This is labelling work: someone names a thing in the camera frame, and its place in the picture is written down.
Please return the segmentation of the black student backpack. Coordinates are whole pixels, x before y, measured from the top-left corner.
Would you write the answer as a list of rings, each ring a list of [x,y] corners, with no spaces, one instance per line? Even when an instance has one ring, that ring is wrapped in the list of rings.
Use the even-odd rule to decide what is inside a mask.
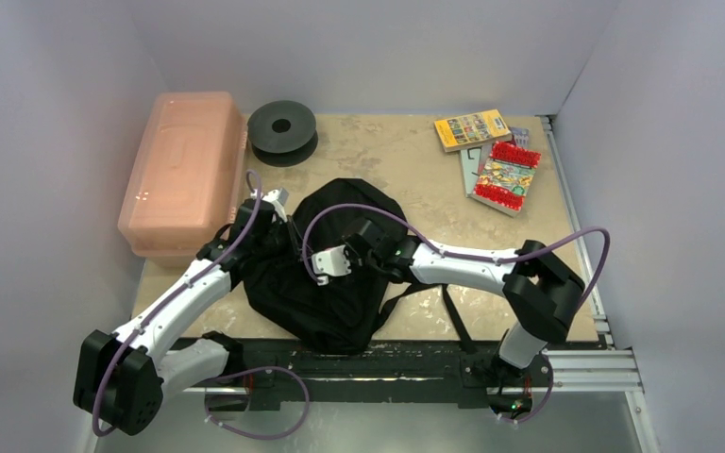
[[[303,242],[312,250],[338,244],[359,218],[372,220],[394,240],[405,238],[406,227],[380,215],[382,210],[404,215],[395,199],[359,178],[335,178],[305,197],[292,214],[298,239],[277,233],[283,246],[241,270],[250,307],[316,352],[363,352],[400,298],[386,298],[387,279],[370,268],[319,286],[308,276],[300,248]]]

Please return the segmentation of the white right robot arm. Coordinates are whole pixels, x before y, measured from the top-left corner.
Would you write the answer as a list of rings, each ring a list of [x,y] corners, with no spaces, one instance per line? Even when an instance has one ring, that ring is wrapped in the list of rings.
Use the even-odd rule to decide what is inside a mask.
[[[515,322],[492,359],[495,377],[514,384],[544,348],[566,340],[591,285],[555,255],[552,245],[526,240],[518,248],[477,249],[432,241],[413,233],[399,241],[368,219],[340,245],[314,255],[314,270],[345,277],[368,268],[394,283],[459,286],[504,298]]]

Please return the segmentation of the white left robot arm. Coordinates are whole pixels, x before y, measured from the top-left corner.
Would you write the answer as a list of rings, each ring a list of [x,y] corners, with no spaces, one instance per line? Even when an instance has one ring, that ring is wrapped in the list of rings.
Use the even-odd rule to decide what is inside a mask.
[[[142,432],[167,398],[205,380],[230,386],[254,374],[244,348],[212,331],[181,349],[175,342],[210,306],[230,294],[241,270],[261,256],[267,241],[286,227],[286,193],[255,191],[234,224],[221,227],[197,252],[185,272],[148,308],[106,333],[83,341],[73,400],[92,417],[98,437],[120,430]]]

